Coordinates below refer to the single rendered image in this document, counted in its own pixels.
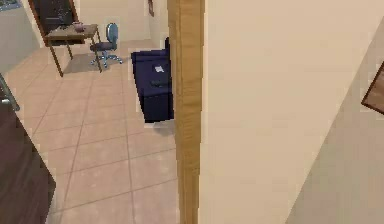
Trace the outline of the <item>dark blue sofa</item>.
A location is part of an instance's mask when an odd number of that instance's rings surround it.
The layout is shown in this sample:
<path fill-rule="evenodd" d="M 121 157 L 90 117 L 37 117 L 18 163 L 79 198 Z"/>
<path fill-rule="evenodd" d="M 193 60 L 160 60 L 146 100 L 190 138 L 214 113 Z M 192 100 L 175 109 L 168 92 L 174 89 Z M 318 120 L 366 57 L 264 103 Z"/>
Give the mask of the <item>dark blue sofa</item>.
<path fill-rule="evenodd" d="M 160 50 L 131 54 L 133 75 L 146 123 L 174 118 L 169 38 Z"/>

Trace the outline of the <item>blue office chair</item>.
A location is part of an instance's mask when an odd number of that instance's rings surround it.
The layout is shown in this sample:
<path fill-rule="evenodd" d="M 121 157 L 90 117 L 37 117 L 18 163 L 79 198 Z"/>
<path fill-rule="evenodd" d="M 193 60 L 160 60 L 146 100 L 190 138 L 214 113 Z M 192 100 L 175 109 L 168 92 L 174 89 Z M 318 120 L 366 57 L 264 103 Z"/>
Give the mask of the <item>blue office chair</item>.
<path fill-rule="evenodd" d="M 116 23 L 109 23 L 106 26 L 106 41 L 92 44 L 90 50 L 94 53 L 100 52 L 100 55 L 96 59 L 91 61 L 91 64 L 94 64 L 97 60 L 101 60 L 105 68 L 108 67 L 107 61 L 109 59 L 118 61 L 120 64 L 123 63 L 123 60 L 117 55 L 113 55 L 112 51 L 117 50 L 117 40 L 118 40 L 118 26 Z"/>

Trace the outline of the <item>brown wooden desk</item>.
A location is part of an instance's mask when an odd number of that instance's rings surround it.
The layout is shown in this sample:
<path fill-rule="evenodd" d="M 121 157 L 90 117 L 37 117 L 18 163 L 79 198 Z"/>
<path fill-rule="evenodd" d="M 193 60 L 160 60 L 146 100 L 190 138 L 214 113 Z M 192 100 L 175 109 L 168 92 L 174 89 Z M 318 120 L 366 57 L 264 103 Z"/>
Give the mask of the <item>brown wooden desk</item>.
<path fill-rule="evenodd" d="M 71 48 L 68 44 L 69 40 L 85 40 L 90 39 L 92 43 L 95 43 L 95 38 L 98 38 L 98 41 L 101 41 L 100 34 L 98 30 L 97 24 L 84 25 L 83 32 L 77 32 L 75 30 L 74 25 L 68 26 L 66 29 L 55 29 L 52 30 L 48 35 L 45 36 L 45 40 L 47 42 L 47 46 L 50 49 L 50 52 L 53 56 L 54 62 L 56 64 L 57 70 L 60 76 L 63 76 L 63 71 L 58 61 L 56 52 L 52 46 L 53 41 L 64 41 L 66 43 L 66 47 L 68 53 L 70 55 L 70 59 L 73 59 Z"/>

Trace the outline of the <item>dark brown room door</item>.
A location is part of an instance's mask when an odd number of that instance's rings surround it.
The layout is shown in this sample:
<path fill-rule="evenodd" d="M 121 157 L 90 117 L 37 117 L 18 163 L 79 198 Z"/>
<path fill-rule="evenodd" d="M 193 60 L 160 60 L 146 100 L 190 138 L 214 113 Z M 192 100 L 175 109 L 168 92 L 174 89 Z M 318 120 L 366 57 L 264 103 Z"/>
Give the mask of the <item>dark brown room door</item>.
<path fill-rule="evenodd" d="M 56 183 L 0 90 L 0 224 L 45 224 Z"/>

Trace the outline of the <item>brown framed picture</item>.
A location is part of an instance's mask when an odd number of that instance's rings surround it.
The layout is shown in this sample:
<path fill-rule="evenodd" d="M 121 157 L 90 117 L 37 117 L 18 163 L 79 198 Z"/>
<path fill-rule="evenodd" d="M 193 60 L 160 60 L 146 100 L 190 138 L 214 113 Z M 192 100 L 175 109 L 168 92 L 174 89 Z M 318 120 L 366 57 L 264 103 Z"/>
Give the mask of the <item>brown framed picture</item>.
<path fill-rule="evenodd" d="M 384 61 L 375 74 L 361 104 L 384 115 Z"/>

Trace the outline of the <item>light wooden door frame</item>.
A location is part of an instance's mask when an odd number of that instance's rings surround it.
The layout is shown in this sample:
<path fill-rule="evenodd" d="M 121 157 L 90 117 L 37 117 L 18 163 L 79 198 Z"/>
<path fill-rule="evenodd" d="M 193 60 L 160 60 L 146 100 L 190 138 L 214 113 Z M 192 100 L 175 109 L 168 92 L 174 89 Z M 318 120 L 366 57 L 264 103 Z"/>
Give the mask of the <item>light wooden door frame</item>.
<path fill-rule="evenodd" d="M 205 0 L 167 0 L 180 224 L 198 224 Z"/>

